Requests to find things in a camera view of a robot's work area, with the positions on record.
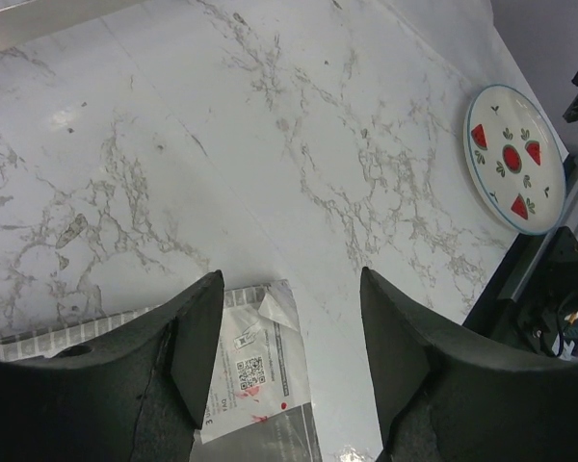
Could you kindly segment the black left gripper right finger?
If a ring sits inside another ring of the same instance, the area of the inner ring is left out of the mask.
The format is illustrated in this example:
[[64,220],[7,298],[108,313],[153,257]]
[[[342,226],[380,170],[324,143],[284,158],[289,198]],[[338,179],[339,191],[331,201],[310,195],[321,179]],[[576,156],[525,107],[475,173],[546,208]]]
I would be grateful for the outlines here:
[[578,361],[505,346],[364,269],[383,461],[578,461]]

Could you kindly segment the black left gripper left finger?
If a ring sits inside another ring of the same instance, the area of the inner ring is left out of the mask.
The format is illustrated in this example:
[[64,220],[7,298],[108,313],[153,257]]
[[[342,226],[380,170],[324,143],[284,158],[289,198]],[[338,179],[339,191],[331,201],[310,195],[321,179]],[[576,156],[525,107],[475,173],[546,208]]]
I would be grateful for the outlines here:
[[0,361],[0,461],[186,461],[223,316],[220,271],[51,358]]

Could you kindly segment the stainless steel dish rack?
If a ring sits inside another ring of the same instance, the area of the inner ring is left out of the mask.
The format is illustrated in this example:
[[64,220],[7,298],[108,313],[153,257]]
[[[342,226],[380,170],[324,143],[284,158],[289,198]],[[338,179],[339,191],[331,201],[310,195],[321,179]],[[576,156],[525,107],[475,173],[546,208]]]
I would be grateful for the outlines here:
[[0,52],[140,4],[139,0],[37,0],[0,9]]

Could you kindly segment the grey setup guide booklet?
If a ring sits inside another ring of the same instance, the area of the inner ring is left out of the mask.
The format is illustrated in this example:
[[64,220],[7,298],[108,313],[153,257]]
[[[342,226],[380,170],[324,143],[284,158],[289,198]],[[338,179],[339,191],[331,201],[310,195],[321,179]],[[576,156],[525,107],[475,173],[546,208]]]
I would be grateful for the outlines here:
[[[0,341],[0,361],[54,357],[152,309],[11,337]],[[282,281],[224,289],[203,426],[186,461],[317,461],[320,457],[291,290]]]

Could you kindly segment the white watermelon pattern plate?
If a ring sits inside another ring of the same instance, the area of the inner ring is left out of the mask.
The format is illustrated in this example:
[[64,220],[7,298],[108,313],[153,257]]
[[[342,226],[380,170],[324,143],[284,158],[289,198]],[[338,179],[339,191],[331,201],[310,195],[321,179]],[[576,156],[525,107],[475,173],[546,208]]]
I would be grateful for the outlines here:
[[462,132],[469,174],[491,213],[524,235],[555,228],[565,206],[564,161],[537,106],[512,87],[487,86],[470,102]]

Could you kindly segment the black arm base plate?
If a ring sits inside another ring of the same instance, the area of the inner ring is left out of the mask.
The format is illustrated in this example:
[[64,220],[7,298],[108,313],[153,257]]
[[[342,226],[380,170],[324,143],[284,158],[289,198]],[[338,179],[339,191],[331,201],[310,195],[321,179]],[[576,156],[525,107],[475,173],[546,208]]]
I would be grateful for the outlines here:
[[561,357],[578,312],[578,240],[562,226],[519,235],[462,325],[501,344]]

